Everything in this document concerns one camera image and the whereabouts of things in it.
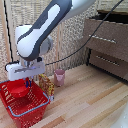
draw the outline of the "red plastic basket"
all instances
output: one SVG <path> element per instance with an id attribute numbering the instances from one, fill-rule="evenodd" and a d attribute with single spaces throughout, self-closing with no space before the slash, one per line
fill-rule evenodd
<path id="1" fill-rule="evenodd" d="M 29 93 L 21 98 L 13 97 L 7 90 L 9 81 L 0 83 L 0 98 L 18 128 L 28 128 L 39 122 L 50 103 L 47 95 L 32 81 Z"/>

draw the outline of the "black cable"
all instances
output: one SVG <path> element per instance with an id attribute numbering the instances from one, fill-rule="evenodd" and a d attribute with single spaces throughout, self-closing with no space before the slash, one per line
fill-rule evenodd
<path id="1" fill-rule="evenodd" d="M 111 9 L 111 11 L 105 16 L 105 18 L 104 18 L 104 19 L 102 20 L 102 22 L 98 25 L 98 27 L 96 28 L 96 30 L 93 32 L 93 34 L 89 37 L 89 39 L 86 41 L 86 43 L 85 43 L 82 47 L 80 47 L 77 51 L 75 51 L 75 52 L 72 53 L 71 55 L 69 55 L 69 56 L 67 56 L 67 57 L 65 57 L 65 58 L 63 58 L 63 59 L 61 59 L 61 60 L 58 60 L 58 61 L 55 61 L 55 62 L 52 62 L 52 63 L 49 63 L 49 64 L 45 64 L 45 66 L 50 65 L 50 64 L 54 64 L 54 63 L 57 63 L 57 62 L 60 62 L 60 61 L 63 61 L 63 60 L 65 60 L 65 59 L 69 58 L 70 56 L 76 54 L 78 51 L 80 51 L 80 50 L 90 41 L 90 39 L 92 38 L 92 36 L 96 33 L 96 31 L 97 31 L 97 30 L 99 29 L 99 27 L 103 24 L 103 22 L 108 18 L 108 16 L 113 12 L 113 10 L 114 10 L 122 1 L 124 1 L 124 0 L 119 1 L 119 2 Z"/>

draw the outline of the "wooden table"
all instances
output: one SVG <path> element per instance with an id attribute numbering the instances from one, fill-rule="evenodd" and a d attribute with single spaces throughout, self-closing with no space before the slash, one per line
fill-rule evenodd
<path id="1" fill-rule="evenodd" d="M 65 75 L 65 85 L 55 87 L 55 100 L 31 128 L 109 128 L 128 101 L 127 84 L 86 65 Z M 1 101 L 0 128 L 16 128 Z"/>

